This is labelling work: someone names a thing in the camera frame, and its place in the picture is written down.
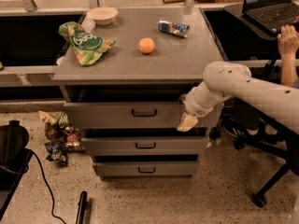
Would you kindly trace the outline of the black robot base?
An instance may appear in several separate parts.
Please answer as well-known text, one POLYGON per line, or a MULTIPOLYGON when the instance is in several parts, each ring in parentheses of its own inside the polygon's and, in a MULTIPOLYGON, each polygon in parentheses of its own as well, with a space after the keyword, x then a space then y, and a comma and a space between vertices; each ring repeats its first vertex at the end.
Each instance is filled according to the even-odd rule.
POLYGON ((29 133, 18 120, 0 127, 0 219, 25 173, 29 133))

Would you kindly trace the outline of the person's hand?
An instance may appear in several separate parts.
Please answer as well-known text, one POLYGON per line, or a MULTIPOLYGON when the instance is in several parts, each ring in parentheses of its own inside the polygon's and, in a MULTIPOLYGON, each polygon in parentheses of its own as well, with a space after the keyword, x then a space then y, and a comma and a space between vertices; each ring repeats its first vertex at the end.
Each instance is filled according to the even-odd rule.
POLYGON ((281 27, 278 34, 278 52, 282 59, 295 56, 299 49, 299 35, 292 25, 281 27))

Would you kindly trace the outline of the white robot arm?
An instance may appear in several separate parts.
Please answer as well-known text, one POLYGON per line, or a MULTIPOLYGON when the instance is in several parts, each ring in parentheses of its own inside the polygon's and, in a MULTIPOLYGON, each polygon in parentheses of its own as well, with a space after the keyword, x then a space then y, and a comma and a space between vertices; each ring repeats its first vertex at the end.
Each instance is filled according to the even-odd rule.
POLYGON ((236 97, 295 133, 299 133, 299 90, 253 78, 243 64, 216 61, 208 64, 203 81, 183 95, 185 110, 177 127, 192 129, 215 105, 236 97))

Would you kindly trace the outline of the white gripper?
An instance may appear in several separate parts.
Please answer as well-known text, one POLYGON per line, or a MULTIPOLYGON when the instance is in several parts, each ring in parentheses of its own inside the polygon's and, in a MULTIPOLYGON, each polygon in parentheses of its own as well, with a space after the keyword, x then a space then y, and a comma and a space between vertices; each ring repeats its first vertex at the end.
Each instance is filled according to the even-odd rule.
POLYGON ((187 132, 192 129, 198 122, 197 118, 202 118, 209 114, 213 107, 213 99, 207 90, 191 89, 185 96, 185 110, 180 124, 177 127, 179 132, 187 132))

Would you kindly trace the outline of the person's forearm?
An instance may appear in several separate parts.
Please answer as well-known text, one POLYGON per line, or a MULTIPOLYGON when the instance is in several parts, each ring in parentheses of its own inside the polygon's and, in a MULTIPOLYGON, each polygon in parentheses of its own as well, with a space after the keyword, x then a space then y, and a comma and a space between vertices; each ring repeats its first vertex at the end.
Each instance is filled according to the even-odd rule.
POLYGON ((284 86, 292 87, 298 79, 295 55, 287 54, 281 58, 282 71, 281 71, 281 84, 284 86))

